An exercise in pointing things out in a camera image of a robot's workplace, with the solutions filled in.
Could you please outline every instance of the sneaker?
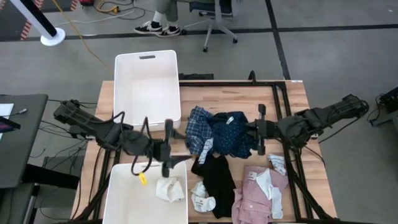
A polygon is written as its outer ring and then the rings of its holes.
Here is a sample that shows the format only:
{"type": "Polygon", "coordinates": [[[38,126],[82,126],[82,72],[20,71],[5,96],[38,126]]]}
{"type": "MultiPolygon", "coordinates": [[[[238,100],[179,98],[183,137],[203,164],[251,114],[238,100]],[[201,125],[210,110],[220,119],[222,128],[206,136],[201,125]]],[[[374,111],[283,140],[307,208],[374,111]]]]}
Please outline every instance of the sneaker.
{"type": "Polygon", "coordinates": [[[179,27],[169,26],[163,29],[162,33],[156,34],[158,37],[174,37],[176,35],[180,35],[181,30],[179,27]]]}
{"type": "Polygon", "coordinates": [[[158,22],[148,21],[134,30],[138,34],[161,34],[162,26],[158,22]]]}

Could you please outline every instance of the white cloth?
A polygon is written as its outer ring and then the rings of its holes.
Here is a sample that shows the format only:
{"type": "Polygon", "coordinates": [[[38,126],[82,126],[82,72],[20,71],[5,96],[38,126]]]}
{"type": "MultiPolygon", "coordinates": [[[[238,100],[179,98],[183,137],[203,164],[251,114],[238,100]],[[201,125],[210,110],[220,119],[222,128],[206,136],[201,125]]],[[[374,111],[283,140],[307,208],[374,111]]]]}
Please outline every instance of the white cloth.
{"type": "Polygon", "coordinates": [[[185,198],[181,183],[176,177],[160,178],[156,183],[156,196],[169,202],[185,198]]]}
{"type": "Polygon", "coordinates": [[[286,175],[285,158],[283,156],[269,154],[267,158],[268,161],[271,161],[276,172],[280,173],[281,175],[286,175]]]}
{"type": "Polygon", "coordinates": [[[274,187],[272,189],[272,218],[273,219],[281,219],[284,217],[284,213],[282,211],[282,194],[278,187],[274,187]]]}
{"type": "Polygon", "coordinates": [[[264,171],[262,174],[257,175],[256,182],[260,186],[264,194],[267,196],[268,200],[271,200],[273,193],[272,189],[274,187],[272,186],[269,169],[266,169],[266,171],[264,171]]]}
{"type": "Polygon", "coordinates": [[[162,18],[163,18],[163,14],[161,14],[159,12],[155,12],[154,19],[152,21],[160,23],[160,22],[162,22],[162,18]]]}
{"type": "Polygon", "coordinates": [[[205,145],[203,146],[203,150],[202,150],[202,152],[200,153],[200,156],[199,156],[199,160],[198,160],[199,164],[204,164],[205,163],[207,153],[212,148],[213,148],[213,138],[207,139],[207,141],[205,142],[205,145]]]}
{"type": "Polygon", "coordinates": [[[191,190],[193,207],[198,212],[210,212],[216,207],[216,199],[214,197],[206,197],[206,188],[203,182],[198,182],[191,190]]]}
{"type": "Polygon", "coordinates": [[[249,173],[250,179],[255,179],[261,190],[267,196],[268,200],[272,200],[272,218],[281,219],[284,217],[282,211],[282,194],[278,187],[274,187],[271,182],[271,174],[269,169],[266,169],[261,174],[255,172],[249,173]]]}

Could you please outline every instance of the desk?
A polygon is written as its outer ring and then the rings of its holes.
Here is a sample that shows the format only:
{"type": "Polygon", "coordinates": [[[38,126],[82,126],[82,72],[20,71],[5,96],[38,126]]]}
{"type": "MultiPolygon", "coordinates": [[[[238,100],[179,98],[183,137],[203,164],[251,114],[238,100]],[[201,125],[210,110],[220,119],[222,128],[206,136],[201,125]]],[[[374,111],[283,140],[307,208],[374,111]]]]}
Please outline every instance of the desk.
{"type": "Polygon", "coordinates": [[[47,95],[0,96],[0,103],[13,103],[9,119],[20,130],[4,133],[0,140],[0,223],[22,223],[34,184],[50,184],[76,189],[79,178],[28,164],[30,152],[42,120],[47,95]]]}
{"type": "MultiPolygon", "coordinates": [[[[180,81],[181,83],[192,83],[195,81],[180,81]]],[[[305,94],[304,84],[302,82],[285,82],[287,87],[287,93],[289,96],[290,107],[292,112],[298,112],[309,108],[307,96],[305,94]]],[[[274,103],[274,94],[272,88],[268,86],[231,86],[231,87],[180,87],[181,96],[181,110],[182,110],[182,122],[179,128],[180,133],[185,132],[187,126],[187,118],[191,110],[197,105],[204,107],[204,109],[212,112],[225,112],[225,111],[243,111],[249,121],[253,121],[258,118],[258,104],[263,103],[267,106],[266,119],[271,121],[277,121],[277,112],[274,103]]],[[[279,100],[283,105],[282,94],[279,94],[279,100]]],[[[99,94],[98,105],[95,116],[99,119],[110,119],[113,113],[113,82],[104,81],[101,92],[99,94]]],[[[153,138],[162,138],[162,132],[152,133],[153,138]]],[[[308,147],[313,149],[317,153],[321,153],[317,141],[310,141],[308,147]]],[[[86,150],[86,156],[81,172],[81,201],[78,208],[77,214],[87,206],[89,201],[89,194],[91,189],[91,181],[93,180],[93,171],[95,170],[95,179],[93,192],[96,192],[98,182],[100,179],[101,166],[104,152],[102,151],[99,156],[97,167],[94,168],[96,156],[99,150],[99,146],[95,142],[90,142],[86,150]]],[[[189,151],[184,145],[183,141],[174,140],[172,142],[172,154],[174,155],[187,155],[189,151]]],[[[266,141],[266,154],[278,154],[283,156],[282,146],[279,142],[270,140],[266,141]]],[[[237,187],[242,186],[243,179],[243,167],[244,166],[271,166],[267,161],[266,156],[258,156],[257,152],[252,152],[252,156],[249,159],[238,159],[227,157],[229,161],[229,169],[235,180],[237,187]]],[[[120,163],[131,163],[132,157],[122,152],[120,163]]],[[[326,171],[323,163],[317,156],[314,156],[310,151],[303,149],[302,162],[305,177],[307,180],[307,187],[317,202],[323,207],[323,209],[331,216],[336,216],[335,206],[331,197],[330,187],[326,171]]],[[[109,162],[108,172],[111,170],[112,160],[109,162]]],[[[188,189],[192,189],[195,184],[200,181],[200,178],[190,172],[193,159],[187,161],[188,169],[188,189]]],[[[188,216],[189,222],[231,222],[230,218],[221,218],[217,220],[211,212],[198,213],[193,209],[193,205],[190,201],[190,192],[188,195],[188,216]]],[[[302,217],[306,217],[305,207],[303,202],[302,194],[297,189],[298,202],[300,205],[300,211],[302,217]]],[[[75,204],[73,206],[73,212],[76,210],[77,201],[79,194],[76,194],[75,204]]],[[[103,203],[101,204],[100,217],[103,216],[103,208],[106,194],[103,197],[103,203]]],[[[294,211],[292,205],[292,198],[289,187],[286,188],[282,206],[284,209],[284,219],[278,221],[294,221],[294,211]]]]}

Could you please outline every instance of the white label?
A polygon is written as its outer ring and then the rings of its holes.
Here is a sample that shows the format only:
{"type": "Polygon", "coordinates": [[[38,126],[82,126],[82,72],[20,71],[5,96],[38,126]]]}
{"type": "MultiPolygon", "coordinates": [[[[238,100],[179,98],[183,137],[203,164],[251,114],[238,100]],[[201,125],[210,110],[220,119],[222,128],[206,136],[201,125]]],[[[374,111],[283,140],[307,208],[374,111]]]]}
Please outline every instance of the white label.
{"type": "Polygon", "coordinates": [[[234,117],[230,117],[227,121],[226,124],[230,124],[234,120],[234,117]]]}
{"type": "Polygon", "coordinates": [[[252,172],[252,171],[249,172],[249,175],[248,175],[249,180],[256,180],[256,177],[257,177],[256,172],[252,172]]]}

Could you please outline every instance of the person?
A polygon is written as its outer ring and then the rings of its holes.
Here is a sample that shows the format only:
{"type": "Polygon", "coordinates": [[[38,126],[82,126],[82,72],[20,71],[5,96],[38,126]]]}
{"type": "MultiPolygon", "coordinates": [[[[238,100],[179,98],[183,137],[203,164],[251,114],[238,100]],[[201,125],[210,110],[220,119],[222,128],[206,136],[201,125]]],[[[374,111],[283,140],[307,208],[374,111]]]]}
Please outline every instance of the person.
{"type": "Polygon", "coordinates": [[[214,0],[155,0],[156,11],[153,20],[134,28],[138,34],[156,34],[158,37],[174,37],[180,35],[181,29],[178,27],[177,2],[203,2],[214,3],[214,0]],[[169,22],[163,29],[161,21],[163,16],[169,22]]]}

